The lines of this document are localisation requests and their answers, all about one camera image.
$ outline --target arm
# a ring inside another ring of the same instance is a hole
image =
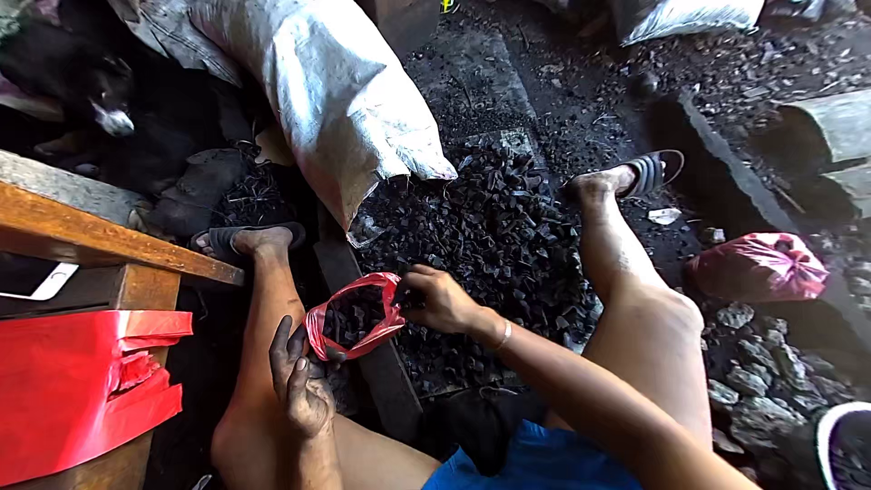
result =
[[[294,490],[341,490],[339,458],[335,448],[335,402],[323,376],[303,355],[306,329],[290,335],[293,319],[285,316],[269,347],[273,387],[290,421],[296,444],[295,464],[290,465]]]
[[[447,273],[415,266],[400,284],[426,295],[409,320],[465,333],[523,377],[576,432],[598,442],[644,488],[757,488],[644,395],[606,369],[476,304]]]

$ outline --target black slipper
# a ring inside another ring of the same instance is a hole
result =
[[[236,232],[242,230],[258,230],[283,227],[290,230],[294,234],[294,240],[287,247],[290,252],[301,246],[306,241],[306,229],[296,221],[288,221],[286,223],[278,223],[274,225],[265,225],[261,227],[227,227],[227,228],[209,228],[206,231],[201,231],[191,237],[188,242],[188,248],[202,253],[202,247],[197,243],[197,239],[202,235],[209,235],[209,247],[214,250],[215,258],[222,262],[232,265],[240,265],[246,261],[246,255],[242,255],[233,248],[233,236]]]
[[[674,155],[677,161],[665,160],[665,169],[663,169],[662,164],[665,155]],[[635,168],[635,172],[638,175],[632,187],[618,197],[641,197],[648,195],[651,191],[659,189],[674,180],[680,174],[680,171],[684,169],[684,162],[684,154],[678,150],[660,150],[615,165],[614,167],[631,165]]]

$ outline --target blue shorts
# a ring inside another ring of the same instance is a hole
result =
[[[641,490],[635,478],[588,439],[572,431],[545,429],[528,420],[508,446],[505,466],[492,477],[478,473],[462,449],[429,477],[423,490],[570,488]]]

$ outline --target charcoal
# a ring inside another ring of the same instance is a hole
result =
[[[404,274],[424,263],[448,271],[479,303],[551,341],[585,340],[598,299],[580,267],[580,220],[555,201],[546,166],[474,143],[448,146],[459,179],[382,183],[361,209],[387,229],[357,250],[364,273]],[[402,308],[423,298],[398,291]],[[396,336],[419,397],[516,380],[466,336],[409,323]]]
[[[381,288],[362,286],[351,289],[327,305],[323,334],[345,349],[350,349],[383,319]]]

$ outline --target red plastic bag stack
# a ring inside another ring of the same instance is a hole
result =
[[[327,360],[327,346],[332,347],[339,352],[346,352],[348,359],[354,359],[364,354],[368,354],[375,347],[384,344],[389,338],[396,335],[400,328],[405,324],[405,318],[399,316],[400,308],[393,306],[393,296],[396,294],[396,284],[399,283],[400,277],[390,272],[373,272],[367,274],[342,289],[339,289],[332,295],[326,303],[312,308],[307,314],[303,325],[308,332],[308,342],[312,345],[314,353],[318,355],[322,361]],[[360,288],[361,286],[379,286],[381,291],[381,302],[384,304],[384,319],[378,323],[372,331],[369,332],[357,345],[346,350],[338,345],[333,340],[323,336],[324,331],[324,315],[327,313],[327,305],[335,298],[341,296],[351,289]]]
[[[0,322],[0,487],[96,458],[181,412],[181,385],[138,349],[191,334],[185,311]]]
[[[744,235],[702,252],[687,268],[705,294],[743,303],[814,299],[828,277],[807,245],[789,233]]]

